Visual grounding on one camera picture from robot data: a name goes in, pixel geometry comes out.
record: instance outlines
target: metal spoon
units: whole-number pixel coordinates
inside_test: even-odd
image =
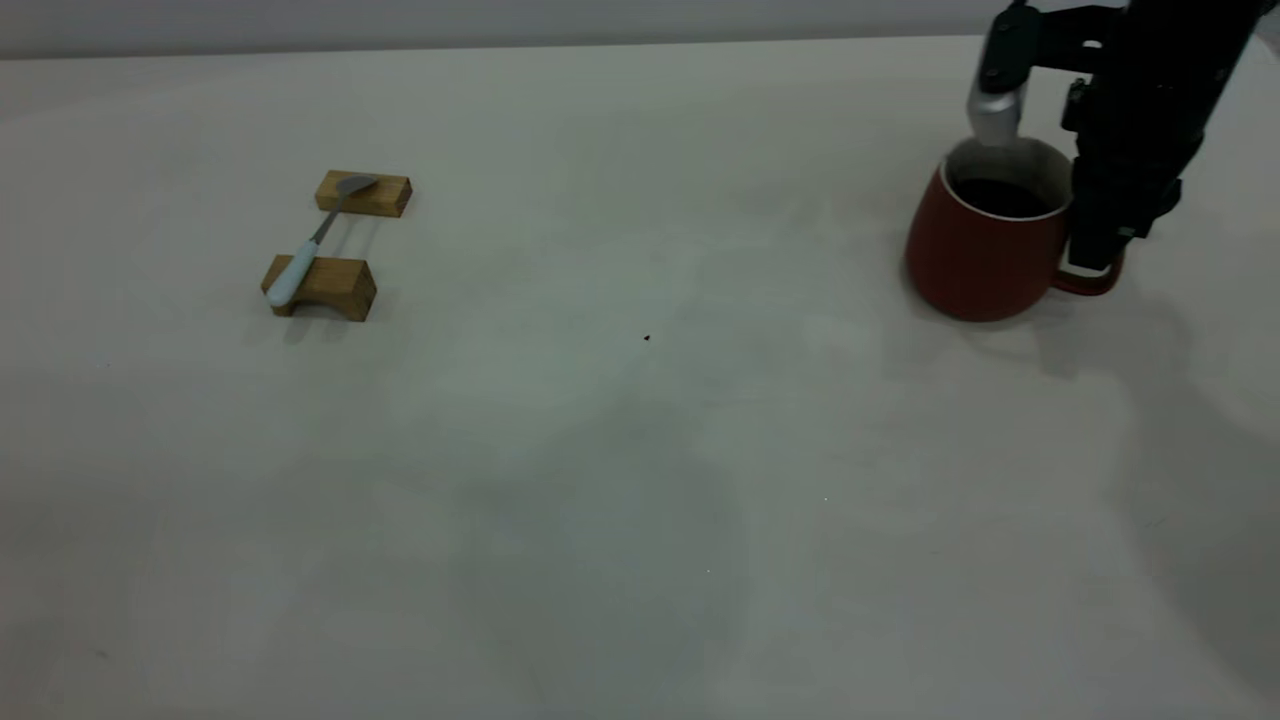
[[[342,211],[342,204],[347,201],[347,196],[357,190],[365,190],[375,182],[378,182],[378,178],[374,176],[348,176],[338,181],[338,204],[333,206],[333,210],[329,210],[329,217],[320,223],[320,229],[311,236],[311,240],[302,243],[302,247],[293,255],[293,260],[289,260],[284,272],[275,278],[270,290],[266,291],[266,301],[271,304],[271,307],[283,307],[293,300],[293,293],[297,292],[298,284],[306,277],[307,270],[311,269],[311,260],[315,260],[316,252],[320,251],[320,241],[329,233],[329,225],[333,224],[333,219]]]

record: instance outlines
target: white table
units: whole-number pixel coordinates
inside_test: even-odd
[[[1280,707],[1276,60],[974,327],[899,258],[978,49],[0,64],[0,716]],[[417,190],[364,324],[257,288],[329,168]]]

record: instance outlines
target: coffee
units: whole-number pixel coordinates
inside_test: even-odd
[[[952,186],[969,205],[1001,218],[1037,218],[1053,210],[1034,192],[1010,182],[965,179]]]

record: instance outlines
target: white wall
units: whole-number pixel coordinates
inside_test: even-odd
[[[977,33],[1006,4],[1007,0],[0,0],[0,56]],[[1083,3],[1037,3],[1041,8],[1079,4]]]

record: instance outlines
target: spoon handle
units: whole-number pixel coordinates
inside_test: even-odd
[[[298,291],[302,278],[305,278],[307,270],[311,269],[311,260],[315,260],[316,252],[319,251],[320,246],[316,245],[315,240],[308,240],[302,243],[302,247],[298,249],[293,260],[289,260],[284,272],[275,278],[275,282],[273,282],[271,287],[266,291],[266,301],[271,304],[271,307],[283,307],[293,300],[293,293]]]

